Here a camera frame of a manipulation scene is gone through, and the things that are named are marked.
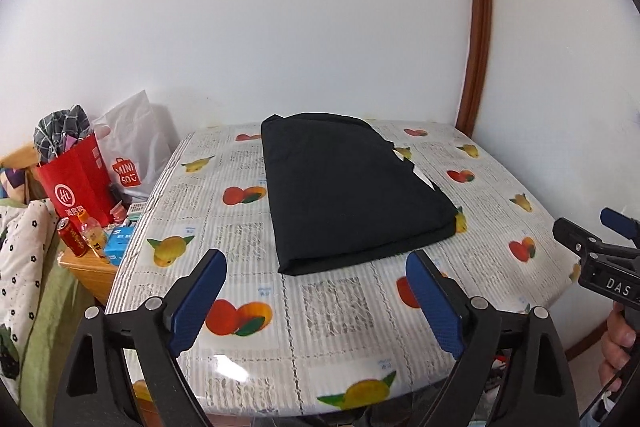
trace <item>person's hand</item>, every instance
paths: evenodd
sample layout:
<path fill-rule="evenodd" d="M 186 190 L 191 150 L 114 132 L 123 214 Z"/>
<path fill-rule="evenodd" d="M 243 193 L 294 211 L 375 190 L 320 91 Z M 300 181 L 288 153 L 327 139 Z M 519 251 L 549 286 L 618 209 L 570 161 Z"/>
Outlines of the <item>person's hand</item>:
<path fill-rule="evenodd" d="M 620 303 L 613 303 L 613 311 L 607 317 L 607 331 L 600 340 L 604 361 L 598 368 L 598 375 L 602 385 L 611 380 L 613 375 L 622 369 L 622 366 L 629 360 L 629 355 L 622 347 L 632 347 L 636 341 L 636 332 L 625 322 L 622 310 L 623 306 Z M 617 391 L 621 384 L 620 378 L 616 378 L 609 386 L 609 390 Z"/>

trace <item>folded black shirt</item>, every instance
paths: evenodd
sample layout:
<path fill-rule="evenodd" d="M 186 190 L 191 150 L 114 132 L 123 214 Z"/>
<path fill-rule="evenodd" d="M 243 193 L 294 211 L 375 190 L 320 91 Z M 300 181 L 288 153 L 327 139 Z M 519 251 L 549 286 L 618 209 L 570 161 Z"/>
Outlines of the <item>folded black shirt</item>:
<path fill-rule="evenodd" d="M 261 134 L 280 273 L 352 266 L 455 233 L 453 203 L 368 123 L 274 114 Z"/>

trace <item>blue gripper pad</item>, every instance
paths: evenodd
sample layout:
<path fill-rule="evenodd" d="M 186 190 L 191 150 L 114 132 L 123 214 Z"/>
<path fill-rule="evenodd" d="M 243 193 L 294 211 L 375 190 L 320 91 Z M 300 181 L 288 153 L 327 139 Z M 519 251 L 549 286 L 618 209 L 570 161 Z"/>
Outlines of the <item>blue gripper pad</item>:
<path fill-rule="evenodd" d="M 193 272 L 178 279 L 167 293 L 169 296 L 176 288 L 179 295 L 182 288 L 177 285 L 184 282 L 186 295 L 171 313 L 171 324 L 168 328 L 173 333 L 168 348 L 174 357 L 193 346 L 213 301 L 225 283 L 226 258 L 220 250 L 209 250 L 205 256 L 210 252 L 213 254 L 208 262 L 204 258 L 200 260 Z"/>
<path fill-rule="evenodd" d="M 422 313 L 427 318 L 440 347 L 457 360 L 465 350 L 462 319 L 452 308 L 449 299 L 434 280 L 434 276 L 412 252 L 406 258 L 406 278 Z"/>
<path fill-rule="evenodd" d="M 622 237 L 626 237 L 627 239 L 635 239 L 638 237 L 636 221 L 610 208 L 603 208 L 600 213 L 600 222 L 608 229 L 618 232 Z"/>

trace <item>nightstand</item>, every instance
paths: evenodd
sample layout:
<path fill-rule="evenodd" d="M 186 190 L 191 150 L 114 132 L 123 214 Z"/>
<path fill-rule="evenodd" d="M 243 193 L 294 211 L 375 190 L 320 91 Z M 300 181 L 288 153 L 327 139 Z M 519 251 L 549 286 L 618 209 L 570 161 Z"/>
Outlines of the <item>nightstand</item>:
<path fill-rule="evenodd" d="M 70 248 L 65 248 L 58 264 L 68 269 L 103 306 L 107 305 L 117 266 L 98 259 L 93 251 L 76 257 Z"/>

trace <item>patterned tablecloth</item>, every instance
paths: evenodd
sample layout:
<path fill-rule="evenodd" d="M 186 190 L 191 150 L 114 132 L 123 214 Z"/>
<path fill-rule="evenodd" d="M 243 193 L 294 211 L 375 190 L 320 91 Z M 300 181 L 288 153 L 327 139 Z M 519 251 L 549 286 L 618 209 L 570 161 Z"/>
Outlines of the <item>patterned tablecloth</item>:
<path fill-rule="evenodd" d="M 571 284 L 577 258 L 553 240 L 551 216 L 484 150 L 449 125 L 370 124 L 459 206 L 458 233 L 426 251 L 469 296 L 528 311 Z M 331 412 L 446 377 L 453 360 L 415 307 L 406 255 L 313 275 L 277 273 L 258 133 L 259 124 L 221 126 L 181 142 L 136 227 L 108 312 L 164 295 L 218 248 L 228 262 L 225 285 L 178 359 L 207 413 Z M 301 197 L 313 199 L 313 180 Z M 132 380 L 142 379 L 134 353 L 127 362 Z"/>

